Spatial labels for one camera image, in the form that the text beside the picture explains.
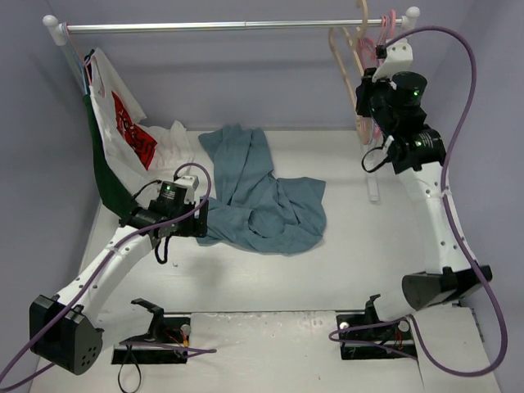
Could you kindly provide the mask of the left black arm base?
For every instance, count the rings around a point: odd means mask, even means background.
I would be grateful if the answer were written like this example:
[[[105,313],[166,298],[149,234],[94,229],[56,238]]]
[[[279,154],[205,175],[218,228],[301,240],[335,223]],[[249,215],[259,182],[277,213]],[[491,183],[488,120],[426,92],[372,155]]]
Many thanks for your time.
[[[137,298],[132,305],[151,314],[151,321],[142,335],[130,337],[138,342],[130,347],[118,345],[112,352],[111,363],[118,365],[186,364],[188,351],[170,349],[171,346],[188,347],[191,334],[191,317],[188,314],[170,314],[148,300]]]

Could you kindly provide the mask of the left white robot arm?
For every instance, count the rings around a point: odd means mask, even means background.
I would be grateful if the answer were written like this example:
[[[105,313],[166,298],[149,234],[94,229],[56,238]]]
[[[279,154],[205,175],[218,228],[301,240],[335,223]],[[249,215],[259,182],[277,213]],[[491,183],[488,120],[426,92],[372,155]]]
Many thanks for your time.
[[[133,267],[172,237],[204,237],[209,197],[164,183],[147,209],[136,209],[88,267],[56,295],[38,296],[29,308],[29,348],[74,375],[86,373],[106,348],[151,344],[165,329],[164,310],[137,298],[122,315],[102,316],[102,306]]]

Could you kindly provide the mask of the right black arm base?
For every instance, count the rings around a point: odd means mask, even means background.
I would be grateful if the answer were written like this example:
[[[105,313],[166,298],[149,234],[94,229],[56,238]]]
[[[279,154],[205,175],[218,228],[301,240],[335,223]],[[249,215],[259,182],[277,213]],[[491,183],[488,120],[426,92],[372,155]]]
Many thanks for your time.
[[[329,335],[339,345],[342,360],[418,359],[416,345],[406,319],[380,322],[374,295],[364,309],[337,314],[337,328]]]

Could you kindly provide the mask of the beige wooden hanger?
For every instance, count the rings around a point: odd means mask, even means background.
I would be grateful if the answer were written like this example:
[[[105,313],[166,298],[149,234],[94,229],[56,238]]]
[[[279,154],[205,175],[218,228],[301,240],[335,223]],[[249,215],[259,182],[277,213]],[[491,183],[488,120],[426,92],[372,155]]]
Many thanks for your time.
[[[337,30],[340,30],[343,33],[346,39],[346,43],[349,48],[350,54],[353,56],[356,69],[360,75],[363,75],[364,67],[363,67],[363,63],[360,60],[360,56],[358,53],[358,44],[359,44],[359,40],[365,37],[366,31],[368,28],[368,20],[369,20],[368,3],[364,0],[359,0],[355,4],[363,12],[363,17],[362,17],[362,21],[357,23],[357,27],[355,28],[354,33],[350,33],[349,30],[344,26],[333,27],[329,29],[327,38],[328,38],[328,45],[330,47],[334,60],[339,68],[339,71],[341,72],[342,81],[346,87],[346,91],[350,98],[350,103],[352,104],[352,111],[355,115],[355,127],[356,127],[356,132],[359,136],[359,140],[363,145],[368,145],[372,139],[372,133],[373,133],[372,128],[369,125],[366,125],[365,119],[361,115],[358,115],[356,112],[357,97],[355,95],[355,89],[353,88],[353,85],[350,82],[350,76],[347,72],[347,69],[341,57],[341,54],[339,50],[337,49],[336,37],[335,37]]]

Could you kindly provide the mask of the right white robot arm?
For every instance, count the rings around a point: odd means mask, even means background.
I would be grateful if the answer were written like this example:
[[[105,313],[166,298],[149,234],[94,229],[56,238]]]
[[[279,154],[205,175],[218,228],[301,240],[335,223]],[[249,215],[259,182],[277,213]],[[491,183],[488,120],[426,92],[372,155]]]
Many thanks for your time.
[[[382,131],[384,161],[391,164],[413,204],[425,260],[421,272],[403,276],[388,293],[371,296],[366,306],[372,311],[362,317],[371,337],[383,336],[393,320],[469,296],[493,278],[490,266],[472,267],[459,244],[459,226],[446,214],[452,196],[441,180],[445,145],[421,108],[427,80],[411,71],[374,79],[376,72],[364,71],[356,89],[356,110]]]

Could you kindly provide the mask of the teal blue t shirt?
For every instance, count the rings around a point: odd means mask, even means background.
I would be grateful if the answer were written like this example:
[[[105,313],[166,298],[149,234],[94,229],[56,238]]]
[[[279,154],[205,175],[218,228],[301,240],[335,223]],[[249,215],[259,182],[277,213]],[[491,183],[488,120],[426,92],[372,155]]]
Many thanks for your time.
[[[293,255],[323,238],[326,183],[315,178],[277,178],[262,129],[227,125],[199,142],[214,168],[202,246],[227,242],[244,250]]]

